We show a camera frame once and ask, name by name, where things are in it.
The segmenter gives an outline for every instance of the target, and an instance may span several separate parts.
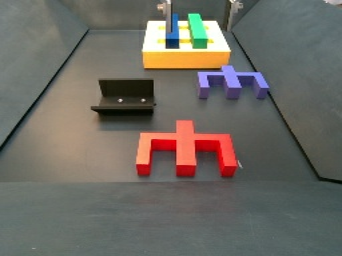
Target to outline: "gray wall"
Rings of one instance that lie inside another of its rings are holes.
[[[238,24],[242,17],[248,14],[248,12],[252,10],[253,6],[260,2],[261,0],[241,0],[244,3],[244,9],[240,10],[240,12],[234,16],[233,20],[233,26]]]
[[[61,0],[91,29],[146,29],[149,20],[162,20],[159,0]],[[174,12],[185,18],[198,12],[224,24],[226,0],[174,1]]]
[[[336,180],[342,180],[341,21],[342,10],[322,0],[261,0],[233,30],[318,174]]]
[[[87,27],[57,0],[0,1],[0,17],[2,146]]]

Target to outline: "building block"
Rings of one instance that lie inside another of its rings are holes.
[[[252,86],[257,99],[265,99],[269,84],[260,72],[237,72],[233,66],[222,66],[221,72],[198,72],[198,97],[209,98],[212,86],[224,86],[228,99],[238,99],[242,86]]]
[[[204,21],[208,49],[193,49],[188,21],[178,21],[180,49],[166,49],[166,22],[149,21],[143,44],[146,69],[220,69],[229,64],[230,47],[217,21]]]
[[[173,14],[172,32],[166,32],[166,49],[180,49],[178,14]]]
[[[192,120],[177,121],[176,133],[141,133],[137,154],[138,174],[151,174],[153,151],[177,151],[177,176],[196,176],[197,151],[218,153],[221,175],[234,176],[238,161],[229,134],[200,134]]]
[[[153,114],[154,80],[149,78],[101,79],[102,100],[91,110],[103,115]]]
[[[206,27],[198,13],[189,14],[190,36],[194,49],[208,49],[209,37]]]

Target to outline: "yellow base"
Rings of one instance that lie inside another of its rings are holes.
[[[188,21],[180,21],[180,49],[166,49],[166,23],[149,21],[143,45],[145,68],[210,69],[229,64],[230,47],[217,21],[204,21],[209,36],[208,49],[193,49]]]

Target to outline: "red block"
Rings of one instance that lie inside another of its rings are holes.
[[[177,151],[177,176],[196,176],[197,151],[217,152],[224,177],[232,177],[238,168],[230,135],[196,133],[192,120],[177,121],[177,133],[141,133],[137,155],[139,175],[151,174],[154,150]]]

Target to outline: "purple e-shaped block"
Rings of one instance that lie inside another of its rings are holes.
[[[233,66],[222,66],[221,72],[198,73],[198,97],[208,99],[212,86],[224,86],[228,99],[238,99],[242,86],[252,86],[258,99],[265,99],[269,85],[260,72],[236,72]]]

